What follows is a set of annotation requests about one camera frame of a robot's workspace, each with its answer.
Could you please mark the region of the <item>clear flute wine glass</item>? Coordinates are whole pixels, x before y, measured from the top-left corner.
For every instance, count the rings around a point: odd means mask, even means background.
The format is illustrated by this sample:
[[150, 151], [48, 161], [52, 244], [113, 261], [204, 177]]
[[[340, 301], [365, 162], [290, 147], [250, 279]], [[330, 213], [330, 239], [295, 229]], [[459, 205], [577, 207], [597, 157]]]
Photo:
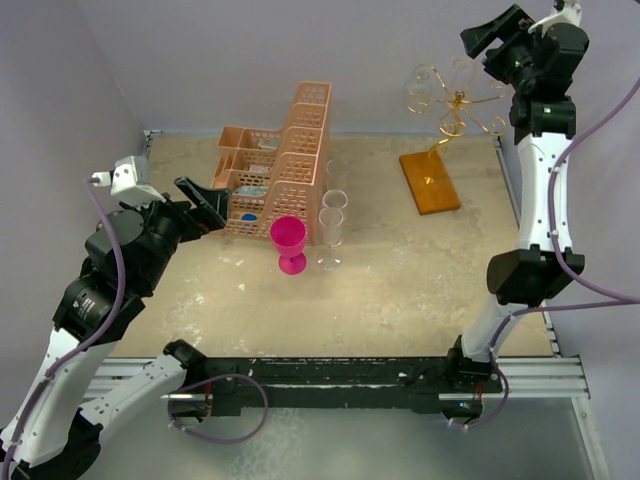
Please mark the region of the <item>clear flute wine glass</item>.
[[326, 188], [345, 191], [348, 173], [349, 165], [347, 162], [340, 159], [329, 160], [326, 165]]

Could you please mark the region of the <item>clear round wine glass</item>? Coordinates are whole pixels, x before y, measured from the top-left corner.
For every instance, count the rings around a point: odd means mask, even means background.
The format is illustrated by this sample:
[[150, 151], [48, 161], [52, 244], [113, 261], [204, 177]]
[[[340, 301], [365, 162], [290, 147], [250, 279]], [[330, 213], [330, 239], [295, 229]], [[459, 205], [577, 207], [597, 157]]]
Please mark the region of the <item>clear round wine glass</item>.
[[348, 196], [343, 190], [330, 189], [322, 198], [323, 210], [320, 214], [321, 223], [328, 227], [335, 236], [335, 246], [342, 243], [343, 228], [346, 221]]

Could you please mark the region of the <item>clear wine glass back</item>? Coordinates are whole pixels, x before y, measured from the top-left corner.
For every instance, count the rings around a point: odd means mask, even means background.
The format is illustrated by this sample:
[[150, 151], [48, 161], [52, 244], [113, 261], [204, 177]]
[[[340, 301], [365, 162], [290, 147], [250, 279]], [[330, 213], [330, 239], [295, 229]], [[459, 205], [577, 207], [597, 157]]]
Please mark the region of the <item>clear wine glass back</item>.
[[319, 232], [322, 247], [318, 253], [317, 264], [326, 271], [339, 268], [342, 264], [338, 250], [342, 239], [344, 216], [340, 209], [324, 207], [319, 214]]

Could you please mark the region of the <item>pink wine glass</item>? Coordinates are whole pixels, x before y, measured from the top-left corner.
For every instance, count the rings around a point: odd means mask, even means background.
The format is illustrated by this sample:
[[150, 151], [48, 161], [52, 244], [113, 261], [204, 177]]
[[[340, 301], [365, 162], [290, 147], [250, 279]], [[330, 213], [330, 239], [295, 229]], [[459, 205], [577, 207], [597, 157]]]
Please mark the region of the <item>pink wine glass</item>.
[[302, 273], [307, 265], [304, 254], [307, 240], [305, 224], [294, 216], [280, 217], [271, 226], [270, 238], [279, 254], [280, 270], [287, 275]]

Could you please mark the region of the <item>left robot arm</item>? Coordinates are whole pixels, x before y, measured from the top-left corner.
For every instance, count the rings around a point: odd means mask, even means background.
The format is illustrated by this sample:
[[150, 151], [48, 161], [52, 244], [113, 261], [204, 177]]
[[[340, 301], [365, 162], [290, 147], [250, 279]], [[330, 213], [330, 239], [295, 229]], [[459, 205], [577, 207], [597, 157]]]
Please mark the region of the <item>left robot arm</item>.
[[53, 316], [48, 349], [19, 412], [1, 431], [4, 479], [77, 479], [103, 445], [157, 394], [202, 387], [203, 356], [184, 342], [101, 398], [84, 399], [103, 360], [144, 309], [179, 244], [226, 226], [232, 193], [187, 177], [175, 181], [186, 200], [174, 202], [147, 185], [135, 199], [101, 211], [86, 240], [79, 276]]

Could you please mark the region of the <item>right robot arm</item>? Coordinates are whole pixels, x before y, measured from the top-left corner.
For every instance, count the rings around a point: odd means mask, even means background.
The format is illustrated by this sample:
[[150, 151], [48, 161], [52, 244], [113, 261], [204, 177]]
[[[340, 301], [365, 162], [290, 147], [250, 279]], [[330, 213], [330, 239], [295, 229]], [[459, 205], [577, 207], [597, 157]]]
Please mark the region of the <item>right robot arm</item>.
[[444, 376], [456, 391], [497, 379], [497, 354], [518, 317], [535, 312], [584, 270], [568, 227], [565, 154], [577, 117], [567, 91], [589, 46], [581, 18], [577, 1], [555, 2], [539, 21], [513, 5], [460, 34], [467, 56], [481, 58], [486, 73], [514, 90], [509, 122], [522, 193], [517, 246], [491, 258], [484, 309], [447, 354]]

